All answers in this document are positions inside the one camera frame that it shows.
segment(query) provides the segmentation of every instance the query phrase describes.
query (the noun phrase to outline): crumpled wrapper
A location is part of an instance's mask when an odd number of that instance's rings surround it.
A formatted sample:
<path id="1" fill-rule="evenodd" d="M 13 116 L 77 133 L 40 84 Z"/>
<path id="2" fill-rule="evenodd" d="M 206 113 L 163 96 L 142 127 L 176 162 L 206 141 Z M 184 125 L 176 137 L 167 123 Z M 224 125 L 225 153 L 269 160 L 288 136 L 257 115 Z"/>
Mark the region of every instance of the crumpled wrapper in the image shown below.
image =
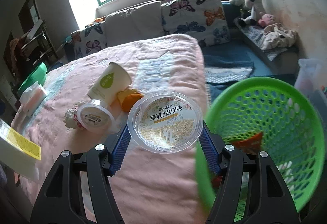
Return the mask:
<path id="1" fill-rule="evenodd" d="M 79 101 L 75 104 L 74 108 L 68 109 L 65 113 L 63 122 L 66 123 L 65 126 L 68 128 L 74 128 L 74 129 L 85 129 L 81 123 L 77 119 L 77 111 L 78 108 L 82 105 L 84 105 L 84 101 Z"/>

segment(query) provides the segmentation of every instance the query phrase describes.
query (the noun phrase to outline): cloth bag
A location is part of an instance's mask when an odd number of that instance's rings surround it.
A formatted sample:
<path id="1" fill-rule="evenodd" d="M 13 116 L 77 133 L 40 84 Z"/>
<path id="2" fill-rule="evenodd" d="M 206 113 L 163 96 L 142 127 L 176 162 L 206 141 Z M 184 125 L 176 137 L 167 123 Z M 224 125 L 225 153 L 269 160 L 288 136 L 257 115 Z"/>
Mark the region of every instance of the cloth bag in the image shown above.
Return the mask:
<path id="1" fill-rule="evenodd" d="M 270 50 L 275 47 L 291 47 L 295 40 L 296 31 L 286 29 L 282 24 L 276 23 L 264 28 L 260 48 Z"/>

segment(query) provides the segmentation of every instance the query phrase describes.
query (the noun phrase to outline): bed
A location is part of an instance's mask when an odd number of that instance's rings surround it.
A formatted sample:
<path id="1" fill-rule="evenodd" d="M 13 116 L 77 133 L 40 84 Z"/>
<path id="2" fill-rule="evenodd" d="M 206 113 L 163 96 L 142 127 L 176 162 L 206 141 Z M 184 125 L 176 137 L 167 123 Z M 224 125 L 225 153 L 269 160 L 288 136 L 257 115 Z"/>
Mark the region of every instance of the bed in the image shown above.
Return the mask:
<path id="1" fill-rule="evenodd" d="M 132 88 L 144 94 L 176 90 L 195 100 L 205 113 L 203 56 L 197 41 L 188 35 L 174 34 L 106 48 L 51 71 L 44 84 L 48 95 L 39 108 L 28 118 L 21 107 L 12 122 L 14 129 L 41 146 L 41 161 L 37 165 L 40 181 L 21 178 L 22 189 L 32 204 L 63 150 L 80 153 L 104 142 L 106 136 L 68 129 L 63 116 L 76 102 L 89 101 L 87 91 L 110 61 L 130 74 Z M 111 108 L 117 122 L 122 123 L 127 116 L 118 102 Z M 121 170 L 109 178 L 125 223 L 204 223 L 207 216 L 197 193 L 194 155 L 194 149 L 170 155 L 154 154 L 132 139 Z M 87 217 L 95 221 L 86 180 L 84 173 L 84 205 Z"/>

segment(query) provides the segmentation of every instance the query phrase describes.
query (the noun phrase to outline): pink pig plush toy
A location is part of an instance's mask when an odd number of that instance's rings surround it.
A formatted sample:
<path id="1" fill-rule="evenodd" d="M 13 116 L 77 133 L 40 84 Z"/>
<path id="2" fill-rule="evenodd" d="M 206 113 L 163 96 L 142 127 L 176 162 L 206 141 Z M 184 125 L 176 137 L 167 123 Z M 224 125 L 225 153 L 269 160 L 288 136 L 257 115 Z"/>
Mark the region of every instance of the pink pig plush toy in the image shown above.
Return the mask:
<path id="1" fill-rule="evenodd" d="M 275 23 L 277 23 L 275 16 L 269 14 L 263 15 L 258 21 L 258 24 L 262 27 L 266 27 Z"/>

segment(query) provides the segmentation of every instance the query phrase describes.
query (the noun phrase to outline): green leaf logo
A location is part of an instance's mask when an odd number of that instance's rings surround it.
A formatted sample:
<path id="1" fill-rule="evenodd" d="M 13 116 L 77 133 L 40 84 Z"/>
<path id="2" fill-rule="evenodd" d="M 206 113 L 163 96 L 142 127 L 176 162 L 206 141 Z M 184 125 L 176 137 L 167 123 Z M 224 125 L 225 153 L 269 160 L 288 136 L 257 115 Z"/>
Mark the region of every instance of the green leaf logo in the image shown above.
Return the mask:
<path id="1" fill-rule="evenodd" d="M 105 75 L 101 80 L 100 80 L 100 86 L 103 88 L 110 88 L 113 82 L 113 74 L 108 74 Z"/>

